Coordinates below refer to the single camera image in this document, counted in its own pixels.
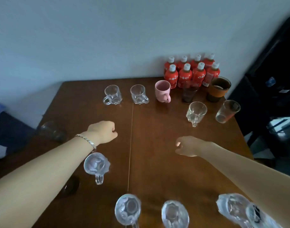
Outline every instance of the forearm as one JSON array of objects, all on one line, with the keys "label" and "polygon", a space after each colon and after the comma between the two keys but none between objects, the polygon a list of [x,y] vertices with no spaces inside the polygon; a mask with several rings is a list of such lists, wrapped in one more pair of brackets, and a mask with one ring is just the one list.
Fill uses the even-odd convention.
[{"label": "forearm", "polygon": [[75,137],[0,179],[0,227],[31,227],[92,149]]},{"label": "forearm", "polygon": [[201,157],[228,177],[264,212],[290,228],[290,176],[210,143]]}]

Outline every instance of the pink mug handle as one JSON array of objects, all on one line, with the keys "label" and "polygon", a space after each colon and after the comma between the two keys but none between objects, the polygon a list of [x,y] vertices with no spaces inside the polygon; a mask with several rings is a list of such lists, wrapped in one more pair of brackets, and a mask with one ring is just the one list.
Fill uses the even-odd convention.
[{"label": "pink mug handle", "polygon": [[171,101],[170,95],[169,94],[165,94],[164,95],[164,102],[170,103],[170,101]]}]

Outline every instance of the hand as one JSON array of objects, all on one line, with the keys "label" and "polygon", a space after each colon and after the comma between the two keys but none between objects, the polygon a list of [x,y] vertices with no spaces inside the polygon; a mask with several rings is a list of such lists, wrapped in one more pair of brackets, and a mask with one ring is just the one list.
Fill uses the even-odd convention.
[{"label": "hand", "polygon": [[115,130],[114,122],[101,121],[91,124],[83,134],[91,140],[95,145],[110,142],[118,136]]},{"label": "hand", "polygon": [[176,153],[188,157],[201,157],[210,143],[193,136],[180,137],[176,141],[176,146],[181,145],[181,147],[176,149]]}]

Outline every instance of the pink mug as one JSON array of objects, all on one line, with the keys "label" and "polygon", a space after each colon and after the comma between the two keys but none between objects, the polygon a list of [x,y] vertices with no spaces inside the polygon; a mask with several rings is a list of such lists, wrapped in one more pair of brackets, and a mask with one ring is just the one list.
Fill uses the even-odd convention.
[{"label": "pink mug", "polygon": [[170,83],[166,80],[158,81],[155,84],[156,98],[159,102],[170,102]]}]

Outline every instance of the silver bracelet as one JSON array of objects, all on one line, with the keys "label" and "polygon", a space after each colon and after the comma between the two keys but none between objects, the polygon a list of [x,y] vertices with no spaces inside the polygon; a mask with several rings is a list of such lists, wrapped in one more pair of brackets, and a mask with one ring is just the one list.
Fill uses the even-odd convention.
[{"label": "silver bracelet", "polygon": [[81,137],[81,138],[84,138],[87,142],[89,142],[90,143],[90,145],[92,145],[92,147],[94,148],[94,149],[96,149],[96,146],[95,146],[95,144],[92,142],[92,141],[90,141],[88,138],[86,138],[86,137],[84,137],[82,134],[77,134],[77,135],[75,135],[75,137]]}]

